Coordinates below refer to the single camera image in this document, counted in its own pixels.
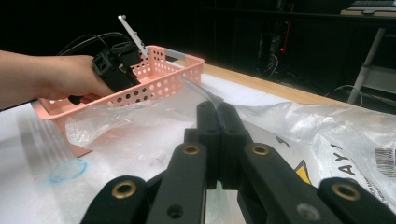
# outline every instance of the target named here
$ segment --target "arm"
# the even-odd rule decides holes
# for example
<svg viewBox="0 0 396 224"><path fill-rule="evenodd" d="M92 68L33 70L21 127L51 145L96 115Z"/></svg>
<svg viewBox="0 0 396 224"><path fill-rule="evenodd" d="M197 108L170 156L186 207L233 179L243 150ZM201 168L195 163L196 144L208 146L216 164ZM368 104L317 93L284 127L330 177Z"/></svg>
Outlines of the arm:
<svg viewBox="0 0 396 224"><path fill-rule="evenodd" d="M92 69L91 56L28 56L0 50L0 109L37 98L84 96L88 103L113 93Z"/></svg>

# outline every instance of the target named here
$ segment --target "pink plastic basket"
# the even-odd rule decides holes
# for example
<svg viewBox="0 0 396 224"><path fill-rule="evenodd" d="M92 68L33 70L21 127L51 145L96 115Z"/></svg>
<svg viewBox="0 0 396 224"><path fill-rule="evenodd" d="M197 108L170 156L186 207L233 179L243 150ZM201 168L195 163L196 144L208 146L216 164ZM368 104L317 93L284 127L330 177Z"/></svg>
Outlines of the pink plastic basket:
<svg viewBox="0 0 396 224"><path fill-rule="evenodd" d="M87 106L122 106L168 97L183 86L179 78L181 76L198 85L201 84L201 74L204 69L203 59L158 46L148 46L148 48L150 50L148 58L141 57L141 63L132 67L137 79L141 82L137 86L86 105L73 105L68 100L50 101L45 99L38 99L32 103L33 109L41 119L50 119L55 123L76 157L81 157L89 153L90 150L69 143L65 133L65 122L67 118L73 118Z"/></svg>

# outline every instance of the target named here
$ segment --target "barcode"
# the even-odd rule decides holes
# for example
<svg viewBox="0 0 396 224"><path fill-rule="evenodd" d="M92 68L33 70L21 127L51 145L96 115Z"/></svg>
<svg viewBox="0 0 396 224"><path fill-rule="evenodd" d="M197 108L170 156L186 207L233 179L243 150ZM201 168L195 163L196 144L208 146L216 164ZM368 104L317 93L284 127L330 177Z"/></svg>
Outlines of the barcode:
<svg viewBox="0 0 396 224"><path fill-rule="evenodd" d="M378 171L390 177L396 177L396 150L391 148L376 148L375 160Z"/></svg>

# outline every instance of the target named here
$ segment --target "blue marking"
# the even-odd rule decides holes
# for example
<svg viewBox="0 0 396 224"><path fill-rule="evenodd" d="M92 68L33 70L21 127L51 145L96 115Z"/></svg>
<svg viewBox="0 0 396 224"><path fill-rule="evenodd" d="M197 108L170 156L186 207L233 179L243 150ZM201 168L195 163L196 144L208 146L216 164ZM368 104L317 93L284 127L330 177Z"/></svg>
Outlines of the blue marking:
<svg viewBox="0 0 396 224"><path fill-rule="evenodd" d="M87 162L82 159L65 161L52 170L49 180L52 183L60 183L68 179L74 179L84 174L87 165Z"/></svg>

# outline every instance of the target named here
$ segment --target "white plastic bag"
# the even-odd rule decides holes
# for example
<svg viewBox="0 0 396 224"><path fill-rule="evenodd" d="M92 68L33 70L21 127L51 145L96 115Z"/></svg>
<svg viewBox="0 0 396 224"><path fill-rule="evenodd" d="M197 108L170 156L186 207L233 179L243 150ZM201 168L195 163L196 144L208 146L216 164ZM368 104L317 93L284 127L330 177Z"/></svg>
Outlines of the white plastic bag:
<svg viewBox="0 0 396 224"><path fill-rule="evenodd" d="M318 187L323 178L348 178L396 213L396 116L297 103L237 111L253 140L274 147L306 182Z"/></svg>

